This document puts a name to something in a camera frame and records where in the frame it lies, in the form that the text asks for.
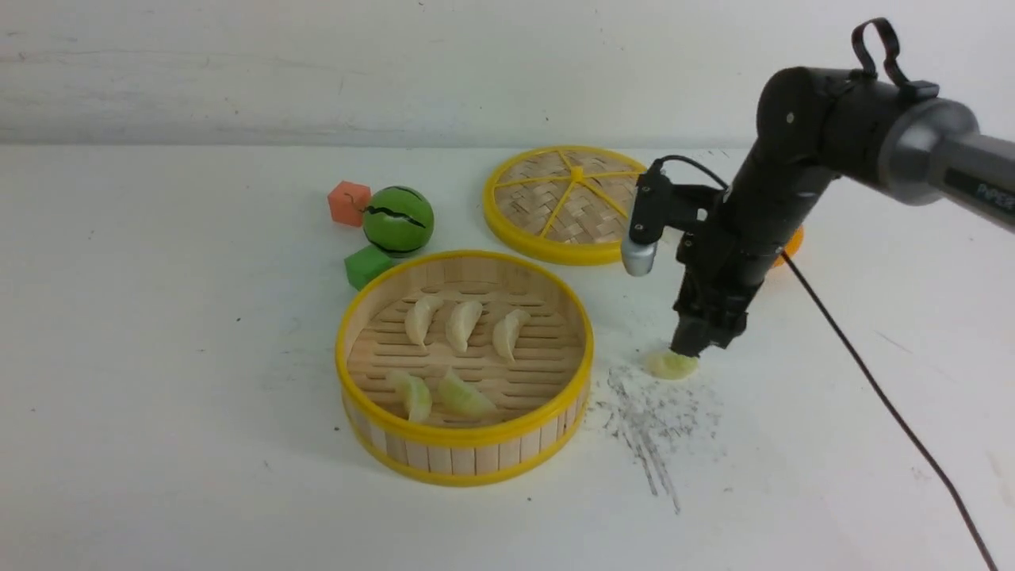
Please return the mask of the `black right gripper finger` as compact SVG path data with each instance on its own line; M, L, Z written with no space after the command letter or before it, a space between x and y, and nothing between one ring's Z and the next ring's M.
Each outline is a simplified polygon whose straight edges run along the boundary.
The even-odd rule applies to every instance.
M681 313L672 336L670 351L685 357L698 358L707 348L727 348L734 339L744 333L747 318L746 313L718 320Z

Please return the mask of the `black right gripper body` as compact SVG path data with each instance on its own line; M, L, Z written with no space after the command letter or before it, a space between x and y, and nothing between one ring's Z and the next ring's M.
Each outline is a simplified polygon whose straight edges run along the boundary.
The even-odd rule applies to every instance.
M732 326L764 284L779 254L837 174L813 158L780 159L750 148L730 191L691 245L679 249L679 322Z

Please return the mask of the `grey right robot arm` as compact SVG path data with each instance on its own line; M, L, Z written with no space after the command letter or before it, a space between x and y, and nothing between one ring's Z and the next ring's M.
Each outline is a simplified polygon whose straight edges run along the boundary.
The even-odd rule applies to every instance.
M859 71L780 70L758 101L756 140L725 197L678 249L676 354L728 347L787 242L828 186L848 179L903 205L943 197L1013 228L1013 144L927 82Z

